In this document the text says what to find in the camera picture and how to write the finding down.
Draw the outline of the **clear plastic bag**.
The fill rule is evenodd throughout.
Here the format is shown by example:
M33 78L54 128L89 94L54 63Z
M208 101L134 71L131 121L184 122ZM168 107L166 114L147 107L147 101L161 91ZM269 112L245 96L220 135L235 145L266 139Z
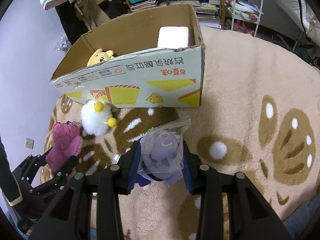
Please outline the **clear plastic bag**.
M183 168L183 134L190 127L183 117L147 131L141 143L139 173L167 174Z

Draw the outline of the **pink bear plush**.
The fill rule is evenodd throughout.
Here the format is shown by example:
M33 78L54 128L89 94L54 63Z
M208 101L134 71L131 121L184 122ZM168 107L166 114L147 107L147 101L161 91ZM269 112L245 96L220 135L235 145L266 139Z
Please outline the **pink bear plush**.
M54 146L46 156L46 162L55 173L71 156L81 152L82 137L80 129L73 122L56 123L53 126Z

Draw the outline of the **white fluffy plush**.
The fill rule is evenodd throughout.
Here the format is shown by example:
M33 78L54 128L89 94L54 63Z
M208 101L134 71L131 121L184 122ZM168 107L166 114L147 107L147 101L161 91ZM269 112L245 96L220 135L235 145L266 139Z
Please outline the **white fluffy plush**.
M81 123L89 135L105 135L110 128L116 127L112 105L97 100L89 100L81 109Z

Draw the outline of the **yellow bear plush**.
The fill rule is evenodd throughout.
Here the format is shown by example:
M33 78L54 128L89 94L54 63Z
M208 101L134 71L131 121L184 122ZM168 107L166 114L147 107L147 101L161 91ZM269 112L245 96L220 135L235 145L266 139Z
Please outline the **yellow bear plush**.
M114 58L114 52L112 50L103 51L102 49L96 50L89 58L87 66L93 66L101 62L108 61Z

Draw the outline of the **pink swiss roll plush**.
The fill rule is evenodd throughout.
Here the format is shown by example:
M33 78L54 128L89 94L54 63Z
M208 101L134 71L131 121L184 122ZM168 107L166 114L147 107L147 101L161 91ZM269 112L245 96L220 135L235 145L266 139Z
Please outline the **pink swiss roll plush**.
M189 28L163 26L158 33L157 48L178 49L189 46Z

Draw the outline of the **purple doll plush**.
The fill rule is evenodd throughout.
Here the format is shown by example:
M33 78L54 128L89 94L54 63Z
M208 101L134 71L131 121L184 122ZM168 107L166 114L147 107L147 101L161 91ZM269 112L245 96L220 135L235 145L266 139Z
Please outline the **purple doll plush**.
M182 178L183 133L148 131L139 143L141 158L135 183L144 188L151 182L165 181L170 186Z

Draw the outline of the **beige patterned rug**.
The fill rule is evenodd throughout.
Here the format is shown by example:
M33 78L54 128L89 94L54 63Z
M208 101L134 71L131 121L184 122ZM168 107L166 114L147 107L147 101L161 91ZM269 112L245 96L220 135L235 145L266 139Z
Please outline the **beige patterned rug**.
M106 135L81 131L76 172L100 172L149 129L188 116L192 153L221 173L248 176L293 239L319 239L306 232L319 211L319 70L242 33L204 27L202 36L201 105L116 110Z

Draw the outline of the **cardboard box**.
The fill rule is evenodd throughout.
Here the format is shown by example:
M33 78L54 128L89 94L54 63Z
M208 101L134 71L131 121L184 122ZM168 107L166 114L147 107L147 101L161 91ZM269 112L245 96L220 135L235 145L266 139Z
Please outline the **cardboard box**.
M187 48L157 48L163 26L189 28ZM87 66L98 50L114 58ZM82 35L52 74L51 84L78 103L126 107L198 107L204 41L195 10L178 4L125 14Z

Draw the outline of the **bag of toys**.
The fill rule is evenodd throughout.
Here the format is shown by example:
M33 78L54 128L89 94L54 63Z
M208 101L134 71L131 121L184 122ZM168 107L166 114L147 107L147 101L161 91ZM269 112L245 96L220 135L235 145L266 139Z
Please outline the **bag of toys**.
M65 35L61 35L54 49L66 53L71 47L69 39Z

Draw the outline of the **beige tote bag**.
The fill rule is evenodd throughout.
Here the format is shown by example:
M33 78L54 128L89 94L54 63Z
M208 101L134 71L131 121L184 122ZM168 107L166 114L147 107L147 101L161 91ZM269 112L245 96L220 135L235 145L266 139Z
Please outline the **beige tote bag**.
M112 0L75 0L76 16L89 31L111 20L107 13L99 7L101 3L106 1Z

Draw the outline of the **stack of books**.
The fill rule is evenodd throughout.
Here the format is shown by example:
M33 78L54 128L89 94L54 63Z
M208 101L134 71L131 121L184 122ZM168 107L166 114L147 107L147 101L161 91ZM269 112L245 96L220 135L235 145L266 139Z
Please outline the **stack of books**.
M150 9L153 7L157 7L158 5L158 0L147 0L144 2L140 2L140 3L136 3L131 5L130 11L131 12L137 12L137 11L141 11L144 9Z

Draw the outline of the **white metal cart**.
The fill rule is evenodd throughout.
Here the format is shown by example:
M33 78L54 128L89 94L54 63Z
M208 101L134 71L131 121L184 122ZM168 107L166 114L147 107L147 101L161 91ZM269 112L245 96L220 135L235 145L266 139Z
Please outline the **white metal cart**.
M249 0L225 0L231 16L231 30L256 37L263 14L263 2L260 0L259 5L256 5Z

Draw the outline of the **wall socket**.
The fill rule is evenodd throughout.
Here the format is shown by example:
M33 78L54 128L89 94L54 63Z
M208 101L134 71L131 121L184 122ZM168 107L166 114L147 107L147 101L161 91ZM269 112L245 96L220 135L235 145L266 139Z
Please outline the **wall socket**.
M30 138L26 138L25 140L25 148L33 149L34 148L34 140Z

